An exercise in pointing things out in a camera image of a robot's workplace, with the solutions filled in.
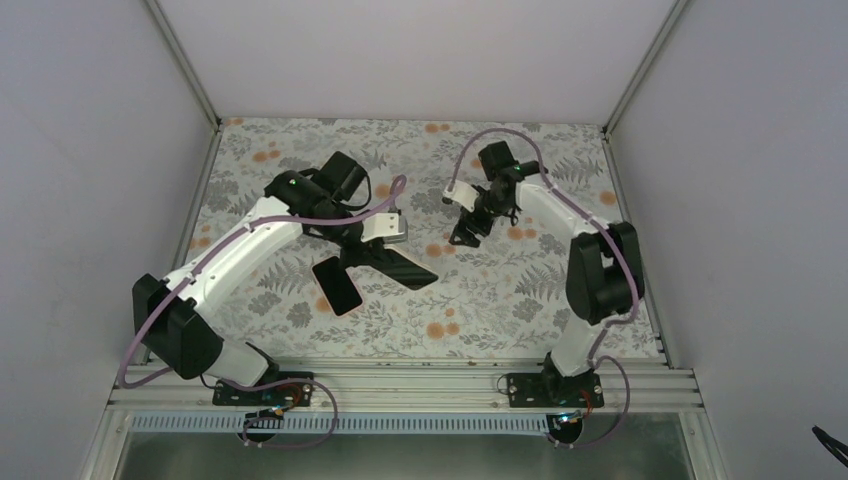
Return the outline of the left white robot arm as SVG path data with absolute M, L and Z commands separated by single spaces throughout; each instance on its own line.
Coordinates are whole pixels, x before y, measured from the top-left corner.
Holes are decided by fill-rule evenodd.
M 135 336 L 118 385 L 135 389 L 169 373 L 184 380 L 210 375 L 237 387 L 252 404 L 270 402 L 278 391 L 276 362 L 257 347 L 225 339 L 207 320 L 251 272 L 309 228 L 332 242 L 360 244 L 405 232 L 393 210 L 407 185 L 403 174 L 373 208 L 354 215 L 342 204 L 367 176 L 340 152 L 318 170 L 285 171 L 200 255 L 163 279 L 139 278 L 132 289 Z

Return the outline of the black phone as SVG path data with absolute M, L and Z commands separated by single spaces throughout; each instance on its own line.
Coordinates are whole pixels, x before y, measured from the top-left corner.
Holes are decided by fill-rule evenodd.
M 406 252 L 386 246 L 392 253 L 397 264 L 393 267 L 375 269 L 403 287 L 417 291 L 435 283 L 439 276 L 428 266 L 414 260 Z

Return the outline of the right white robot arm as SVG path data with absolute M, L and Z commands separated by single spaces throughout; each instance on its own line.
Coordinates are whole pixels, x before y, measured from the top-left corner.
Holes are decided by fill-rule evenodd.
M 528 210 L 569 237 L 565 294 L 576 320 L 542 364 L 541 391 L 555 407 L 580 393 L 578 377 L 596 367 L 596 353 L 613 326 L 636 320 L 645 293 L 638 233 L 626 222 L 610 222 L 570 199 L 541 158 L 519 162 L 504 141 L 484 147 L 479 158 L 488 186 L 452 175 L 443 200 L 460 208 L 450 241 L 476 248 L 495 220 Z

